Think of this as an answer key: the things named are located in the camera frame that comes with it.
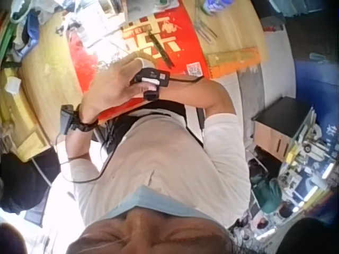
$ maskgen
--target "wrist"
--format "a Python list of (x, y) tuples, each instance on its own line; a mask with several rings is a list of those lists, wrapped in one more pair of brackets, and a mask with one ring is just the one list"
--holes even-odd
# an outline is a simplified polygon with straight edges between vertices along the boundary
[(98, 112), (83, 99), (79, 107), (79, 118), (82, 123), (92, 124), (97, 120)]

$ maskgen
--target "table surface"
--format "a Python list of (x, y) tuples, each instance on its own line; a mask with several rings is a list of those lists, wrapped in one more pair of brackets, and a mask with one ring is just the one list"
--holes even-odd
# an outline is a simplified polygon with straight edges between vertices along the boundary
[[(194, 6), (186, 0), (184, 0), (184, 5), (192, 19)], [(206, 17), (205, 20), (214, 22), (209, 26), (220, 35), (217, 45), (223, 48), (219, 49), (219, 46), (216, 46), (212, 47), (213, 51), (206, 51), (210, 47), (199, 38), (202, 49), (205, 49), (204, 52), (236, 50), (255, 45), (261, 49), (260, 52), (264, 52), (264, 34), (251, 1), (237, 0), (225, 12), (227, 15), (218, 14), (215, 17)], [(82, 98), (67, 39), (55, 34), (55, 29), (61, 24), (61, 19), (61, 14), (57, 13), (40, 28), (39, 44), (23, 59), (21, 68), (26, 96), (31, 102), (47, 139), (52, 143), (59, 132), (60, 106), (62, 104), (77, 105)]]

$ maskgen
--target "ruler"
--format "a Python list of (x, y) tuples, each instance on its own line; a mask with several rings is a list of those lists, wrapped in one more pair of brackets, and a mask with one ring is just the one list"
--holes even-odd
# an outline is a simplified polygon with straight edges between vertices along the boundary
[(175, 67), (174, 63), (171, 61), (169, 55), (166, 53), (165, 49), (161, 46), (160, 42), (155, 38), (155, 36), (148, 31), (148, 35), (152, 42), (154, 43), (154, 47), (156, 50), (160, 53), (161, 57), (163, 58), (164, 62), (166, 63), (167, 67), (169, 69), (172, 69), (172, 67)]

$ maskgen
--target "paper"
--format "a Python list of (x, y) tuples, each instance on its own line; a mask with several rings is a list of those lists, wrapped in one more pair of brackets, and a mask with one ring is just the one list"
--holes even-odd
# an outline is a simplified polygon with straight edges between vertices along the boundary
[(21, 84), (21, 79), (17, 77), (7, 77), (7, 83), (5, 85), (5, 90), (8, 93), (16, 95), (19, 93), (20, 84)]

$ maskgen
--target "black wristband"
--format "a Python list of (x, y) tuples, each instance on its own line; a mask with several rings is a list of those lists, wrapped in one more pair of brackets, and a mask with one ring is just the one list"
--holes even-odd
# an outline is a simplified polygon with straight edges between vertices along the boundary
[(79, 117), (79, 108), (80, 104), (77, 106), (76, 111), (74, 111), (73, 121), (71, 123), (70, 129), (71, 130), (79, 129), (82, 132), (92, 131), (95, 127), (98, 126), (99, 120), (97, 119), (94, 123), (91, 124), (82, 123)]

